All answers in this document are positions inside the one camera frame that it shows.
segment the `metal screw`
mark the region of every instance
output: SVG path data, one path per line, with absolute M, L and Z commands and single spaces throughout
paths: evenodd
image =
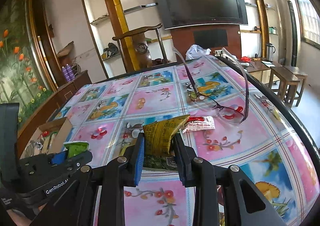
M 118 158 L 117 158 L 117 161 L 118 161 L 119 163 L 124 163 L 124 162 L 127 161 L 127 158 L 124 157 L 124 156 L 121 156 L 121 157 L 118 157 Z
M 85 166 L 81 167 L 80 170 L 81 170 L 81 172 L 86 173 L 90 170 L 90 166 L 85 165 Z
M 233 171 L 233 172 L 238 172 L 238 171 L 239 171 L 239 167 L 236 166 L 236 165 L 232 165 L 232 166 L 230 167 L 230 169 L 231 169 L 231 171 Z
M 203 162 L 203 159 L 202 159 L 201 157 L 195 157 L 195 158 L 193 159 L 193 161 L 196 162 L 196 163 L 198 163 L 198 164 L 200 164 L 200 163 Z

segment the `floor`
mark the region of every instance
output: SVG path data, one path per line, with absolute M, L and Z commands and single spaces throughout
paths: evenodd
M 310 85 L 306 84 L 298 107 L 295 106 L 296 102 L 297 100 L 293 102 L 291 109 L 307 128 L 317 147 L 320 148 L 320 129 L 318 123 L 320 120 L 320 94 L 316 93 Z

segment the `purple bottle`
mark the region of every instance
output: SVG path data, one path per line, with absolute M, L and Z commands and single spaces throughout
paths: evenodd
M 71 80 L 74 80 L 75 79 L 75 75 L 73 74 L 73 71 L 72 71 L 72 68 L 71 66 L 69 66 L 68 64 L 66 65 L 66 69 L 67 69 L 67 72 L 68 72 L 68 75 L 70 77 Z
M 70 82 L 71 81 L 70 76 L 68 75 L 68 71 L 64 66 L 62 67 L 62 73 L 63 73 L 63 76 L 66 79 L 66 81 Z

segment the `cardboard box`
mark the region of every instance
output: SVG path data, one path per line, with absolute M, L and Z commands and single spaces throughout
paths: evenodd
M 29 143 L 33 140 L 34 142 L 38 142 L 40 135 L 44 132 L 54 132 L 58 131 L 58 134 L 54 139 L 52 139 L 52 142 L 50 142 L 51 146 L 49 148 L 49 151 L 47 152 L 48 154 L 50 153 L 59 153 L 61 152 L 63 148 L 63 143 L 66 141 L 70 131 L 72 130 L 72 124 L 70 123 L 69 119 L 67 117 L 57 119 L 54 121 L 47 122 L 45 124 L 40 125 L 36 131 L 33 133 L 32 137 L 30 138 L 27 146 Z M 41 151 L 35 148 L 35 155 L 38 154 L 44 154 L 46 153 L 47 147 L 49 145 L 49 139 L 46 138 L 43 147 Z M 23 151 L 22 155 L 20 158 L 25 158 L 26 157 L 26 150 Z

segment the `eyeglass temple arm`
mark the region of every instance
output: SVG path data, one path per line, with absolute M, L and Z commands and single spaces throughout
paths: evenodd
M 184 64 L 184 67 L 186 68 L 186 72 L 187 72 L 188 78 L 190 80 L 190 83 L 191 83 L 191 85 L 193 87 L 193 90 L 195 91 L 196 95 L 198 95 L 199 94 L 198 88 L 197 88 L 196 83 L 193 80 L 193 77 L 192 77 L 192 75 L 191 75 L 191 73 L 190 73 L 190 71 L 189 71 L 189 69 L 187 67 L 187 63 L 185 62 L 183 56 L 180 54 L 180 52 L 175 47 L 172 47 L 172 49 L 181 58 L 181 60 L 182 60 L 182 62 Z
M 222 51 L 223 51 L 223 54 L 228 58 L 230 58 L 232 62 L 234 62 L 237 65 L 237 67 L 241 70 L 242 76 L 245 81 L 245 108 L 244 108 L 244 117 L 242 119 L 242 121 L 244 121 L 248 117 L 248 113 L 249 113 L 249 83 L 247 79 L 247 74 L 245 73 L 240 63 L 233 58 L 233 56 L 230 54 L 228 50 L 226 50 L 225 48 L 222 48 Z

